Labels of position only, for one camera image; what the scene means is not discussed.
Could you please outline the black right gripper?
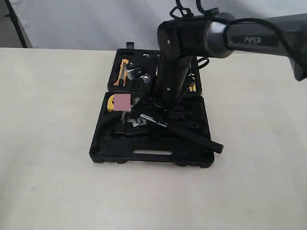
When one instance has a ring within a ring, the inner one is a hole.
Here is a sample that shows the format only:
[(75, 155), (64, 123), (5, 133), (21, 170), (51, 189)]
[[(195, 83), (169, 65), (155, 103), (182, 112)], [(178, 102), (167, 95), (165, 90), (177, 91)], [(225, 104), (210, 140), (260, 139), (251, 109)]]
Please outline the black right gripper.
[(145, 95), (140, 98), (131, 108), (130, 115), (132, 117), (140, 117), (142, 114), (152, 116), (156, 112), (154, 104), (162, 108), (176, 105), (193, 84), (193, 77), (187, 76), (191, 60), (191, 56), (168, 59), (165, 54), (161, 54), (157, 75), (151, 84), (150, 96)]

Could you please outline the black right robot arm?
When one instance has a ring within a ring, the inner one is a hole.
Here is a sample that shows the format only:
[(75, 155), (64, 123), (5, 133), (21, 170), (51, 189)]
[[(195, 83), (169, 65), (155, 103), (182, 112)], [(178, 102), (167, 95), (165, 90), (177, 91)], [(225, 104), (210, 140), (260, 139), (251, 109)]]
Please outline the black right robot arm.
[(162, 22), (157, 29), (160, 57), (148, 94), (131, 110), (174, 107), (188, 90), (184, 85), (193, 57), (227, 58), (234, 51), (288, 57), (297, 81), (307, 77), (307, 16), (236, 19), (230, 13)]

